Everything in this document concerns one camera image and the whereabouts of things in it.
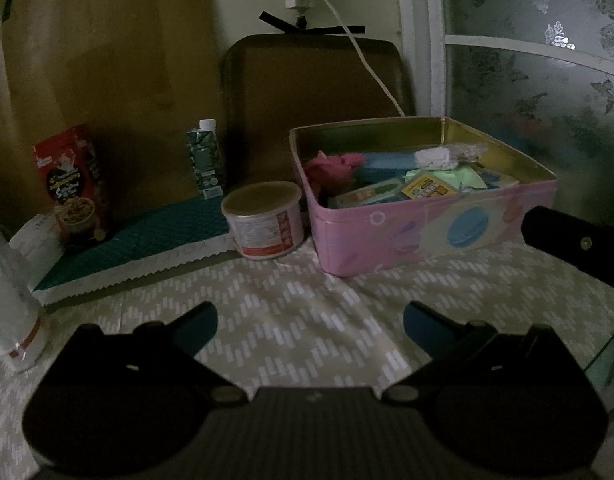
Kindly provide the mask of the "light green soft cloth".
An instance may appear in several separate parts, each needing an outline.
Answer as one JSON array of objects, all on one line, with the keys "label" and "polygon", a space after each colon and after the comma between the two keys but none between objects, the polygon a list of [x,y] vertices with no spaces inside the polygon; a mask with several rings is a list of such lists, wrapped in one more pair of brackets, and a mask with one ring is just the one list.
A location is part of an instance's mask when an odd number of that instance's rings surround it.
[{"label": "light green soft cloth", "polygon": [[406,172],[405,178],[412,179],[422,174],[430,174],[460,192],[483,191],[488,188],[481,176],[470,166],[459,166],[452,170],[410,170]]}]

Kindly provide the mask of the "yellow printed packet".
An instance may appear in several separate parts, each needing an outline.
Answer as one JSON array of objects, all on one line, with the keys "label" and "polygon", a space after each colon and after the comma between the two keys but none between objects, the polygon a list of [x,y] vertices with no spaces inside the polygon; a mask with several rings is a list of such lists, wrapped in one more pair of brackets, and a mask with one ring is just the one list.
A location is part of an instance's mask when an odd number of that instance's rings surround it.
[{"label": "yellow printed packet", "polygon": [[426,200],[458,194],[459,191],[433,174],[422,171],[409,179],[401,188],[400,193],[408,200]]}]

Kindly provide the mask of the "teal white tissue packet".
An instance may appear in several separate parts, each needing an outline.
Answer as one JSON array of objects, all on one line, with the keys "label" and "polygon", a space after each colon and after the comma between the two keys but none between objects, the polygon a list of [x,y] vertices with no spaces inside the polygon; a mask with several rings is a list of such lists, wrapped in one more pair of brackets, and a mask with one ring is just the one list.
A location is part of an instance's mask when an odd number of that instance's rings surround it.
[{"label": "teal white tissue packet", "polygon": [[402,178],[388,179],[357,188],[329,200],[328,206],[333,209],[345,209],[374,204],[391,203],[403,200],[405,195],[401,192],[406,181]]}]

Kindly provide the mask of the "light blue sponge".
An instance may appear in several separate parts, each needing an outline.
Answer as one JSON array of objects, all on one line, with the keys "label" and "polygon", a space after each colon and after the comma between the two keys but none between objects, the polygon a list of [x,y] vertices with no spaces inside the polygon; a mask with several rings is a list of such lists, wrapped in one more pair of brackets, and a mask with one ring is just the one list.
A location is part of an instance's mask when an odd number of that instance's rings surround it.
[{"label": "light blue sponge", "polygon": [[408,171],[417,170],[412,152],[373,152],[363,155],[365,161],[354,171],[354,178],[361,182],[375,183],[403,177]]}]

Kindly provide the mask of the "white folded plastic bag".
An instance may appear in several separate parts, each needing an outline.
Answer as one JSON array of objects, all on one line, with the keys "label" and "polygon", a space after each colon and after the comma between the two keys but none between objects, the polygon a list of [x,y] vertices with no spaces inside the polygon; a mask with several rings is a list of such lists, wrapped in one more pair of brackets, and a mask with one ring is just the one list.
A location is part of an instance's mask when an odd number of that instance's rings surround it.
[{"label": "white folded plastic bag", "polygon": [[10,246],[26,261],[27,285],[34,290],[63,256],[60,229],[53,214],[37,214],[11,238]]}]

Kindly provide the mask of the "patterned grey tablecloth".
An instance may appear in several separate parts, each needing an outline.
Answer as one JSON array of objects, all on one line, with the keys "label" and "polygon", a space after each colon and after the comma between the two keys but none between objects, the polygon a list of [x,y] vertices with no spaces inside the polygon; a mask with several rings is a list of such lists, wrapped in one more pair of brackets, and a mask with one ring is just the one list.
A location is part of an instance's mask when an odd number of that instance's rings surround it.
[{"label": "patterned grey tablecloth", "polygon": [[412,300],[506,333],[548,324],[585,366],[614,335],[614,289],[520,240],[354,278],[322,272],[311,243],[275,260],[223,258],[53,307],[38,364],[15,374],[0,361],[0,479],[36,471],[20,429],[22,410],[79,325],[128,333],[144,322],[169,322],[204,300],[217,307],[218,333],[200,359],[247,392],[384,388],[406,377],[427,361],[403,333],[403,308]]}]

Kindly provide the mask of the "pink macaron print tin box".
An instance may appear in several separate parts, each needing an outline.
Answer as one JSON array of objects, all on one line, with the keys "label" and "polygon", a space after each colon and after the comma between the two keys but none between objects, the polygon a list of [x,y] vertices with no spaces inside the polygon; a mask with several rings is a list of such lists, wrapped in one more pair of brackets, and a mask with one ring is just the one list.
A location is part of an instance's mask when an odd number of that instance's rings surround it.
[{"label": "pink macaron print tin box", "polygon": [[[524,214],[536,206],[551,207],[557,192],[557,177],[548,168],[450,118],[329,122],[295,128],[289,142],[319,263],[325,272],[343,278],[511,240],[520,235]],[[481,165],[516,179],[516,185],[331,209],[321,205],[305,171],[319,153],[412,153],[452,142],[486,145]]]}]

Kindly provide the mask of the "white round lidded tub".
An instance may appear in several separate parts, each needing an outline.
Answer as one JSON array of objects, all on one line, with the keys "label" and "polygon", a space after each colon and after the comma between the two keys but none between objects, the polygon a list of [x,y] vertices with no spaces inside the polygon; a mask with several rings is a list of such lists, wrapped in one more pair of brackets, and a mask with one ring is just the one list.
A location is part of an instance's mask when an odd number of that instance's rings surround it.
[{"label": "white round lidded tub", "polygon": [[221,203],[235,248],[247,259],[265,260],[293,252],[305,240],[301,188],[289,181],[249,184]]}]

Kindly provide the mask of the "red snack box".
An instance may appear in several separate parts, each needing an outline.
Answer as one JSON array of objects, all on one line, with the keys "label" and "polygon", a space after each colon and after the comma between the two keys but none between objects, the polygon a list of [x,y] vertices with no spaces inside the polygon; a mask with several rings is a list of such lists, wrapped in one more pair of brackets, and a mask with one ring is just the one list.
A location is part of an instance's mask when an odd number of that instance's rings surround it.
[{"label": "red snack box", "polygon": [[101,179],[90,128],[81,124],[37,143],[32,152],[60,236],[72,246],[106,239]]}]

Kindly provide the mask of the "dark brown tray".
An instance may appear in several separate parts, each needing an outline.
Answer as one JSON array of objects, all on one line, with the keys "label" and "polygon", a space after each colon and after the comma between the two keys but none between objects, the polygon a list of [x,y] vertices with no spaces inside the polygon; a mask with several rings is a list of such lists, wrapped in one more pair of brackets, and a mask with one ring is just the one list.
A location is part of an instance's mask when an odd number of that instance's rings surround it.
[{"label": "dark brown tray", "polygon": [[226,121],[219,148],[227,188],[295,177],[292,129],[413,112],[397,48],[377,39],[268,34],[222,58]]}]

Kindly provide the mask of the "white window frame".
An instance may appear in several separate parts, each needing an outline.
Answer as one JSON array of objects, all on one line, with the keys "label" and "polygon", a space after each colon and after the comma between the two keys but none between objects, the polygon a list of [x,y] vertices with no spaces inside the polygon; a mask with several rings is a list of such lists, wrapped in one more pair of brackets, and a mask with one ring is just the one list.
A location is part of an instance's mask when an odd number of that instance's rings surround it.
[{"label": "white window frame", "polygon": [[443,0],[399,0],[399,13],[403,60],[411,79],[415,110],[424,116],[447,114],[448,46],[554,58],[614,77],[614,61],[585,51],[504,37],[449,34]]}]

